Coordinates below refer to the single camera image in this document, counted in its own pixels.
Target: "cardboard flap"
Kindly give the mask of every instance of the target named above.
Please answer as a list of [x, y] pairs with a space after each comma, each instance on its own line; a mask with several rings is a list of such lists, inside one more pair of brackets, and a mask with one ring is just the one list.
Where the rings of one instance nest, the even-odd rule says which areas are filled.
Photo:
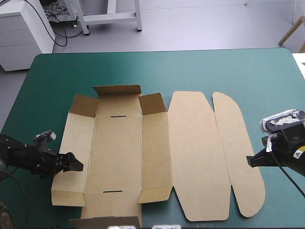
[[231, 184], [215, 116], [201, 92], [175, 92], [168, 111], [173, 184], [190, 221], [225, 220]]
[[229, 96], [216, 92], [213, 103], [226, 165], [241, 214], [255, 215], [263, 206], [265, 187], [259, 167], [251, 168], [246, 156], [254, 155], [239, 106]]
[[173, 187], [154, 188], [143, 190], [138, 204], [152, 203], [168, 200]]
[[98, 99], [94, 99], [85, 95], [76, 94], [70, 113], [83, 115], [87, 117], [95, 117], [95, 111], [99, 104]]
[[77, 229], [107, 229], [109, 226], [135, 226], [136, 228], [140, 228], [137, 216], [71, 219], [70, 222]]
[[85, 200], [82, 192], [52, 190], [52, 205], [84, 207]]
[[160, 93], [139, 96], [143, 115], [166, 112], [166, 107]]
[[101, 94], [140, 94], [140, 85], [94, 86], [98, 95]]
[[81, 219], [137, 216], [141, 222], [142, 206], [137, 204], [140, 194], [141, 191], [84, 194], [86, 206], [81, 209]]
[[59, 153], [73, 152], [83, 163], [83, 171], [59, 172], [52, 183], [52, 203], [63, 206], [84, 206], [88, 166], [94, 132], [94, 118], [78, 114], [68, 114]]
[[169, 198], [173, 182], [167, 112], [160, 93], [139, 97], [143, 115], [142, 195], [138, 203]]

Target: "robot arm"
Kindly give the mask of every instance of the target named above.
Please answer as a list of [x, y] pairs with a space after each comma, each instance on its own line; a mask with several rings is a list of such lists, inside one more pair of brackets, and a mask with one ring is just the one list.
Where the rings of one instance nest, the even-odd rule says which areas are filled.
[[[82, 171], [83, 164], [74, 154], [57, 154], [47, 149], [46, 144], [56, 138], [53, 131], [36, 135], [32, 146], [24, 145], [7, 135], [0, 135], [0, 171], [6, 172], [8, 166], [29, 170], [31, 174], [51, 177], [60, 171]], [[0, 181], [6, 176], [0, 174]]]

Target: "black slot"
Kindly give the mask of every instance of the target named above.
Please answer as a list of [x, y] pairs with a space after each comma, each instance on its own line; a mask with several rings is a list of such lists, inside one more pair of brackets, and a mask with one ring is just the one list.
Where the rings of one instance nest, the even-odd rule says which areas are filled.
[[109, 192], [123, 192], [123, 190], [119, 190], [119, 191], [103, 191], [103, 193], [109, 193]]

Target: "white cabinet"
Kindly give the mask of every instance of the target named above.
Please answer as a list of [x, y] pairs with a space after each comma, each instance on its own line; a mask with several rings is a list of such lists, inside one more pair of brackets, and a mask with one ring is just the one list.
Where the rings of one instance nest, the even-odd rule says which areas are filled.
[[[39, 0], [28, 0], [37, 10], [50, 35], [55, 34]], [[24, 0], [0, 6], [0, 65], [6, 71], [29, 69], [41, 53], [52, 53], [51, 40], [34, 9]]]

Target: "label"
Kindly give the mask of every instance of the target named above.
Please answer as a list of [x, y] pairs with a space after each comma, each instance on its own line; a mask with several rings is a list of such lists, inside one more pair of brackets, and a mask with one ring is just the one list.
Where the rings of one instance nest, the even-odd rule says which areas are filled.
[[294, 158], [296, 159], [299, 159], [300, 156], [302, 155], [302, 153], [305, 151], [305, 146], [302, 146], [300, 148], [298, 148], [296, 151], [295, 151], [295, 154], [294, 154]]

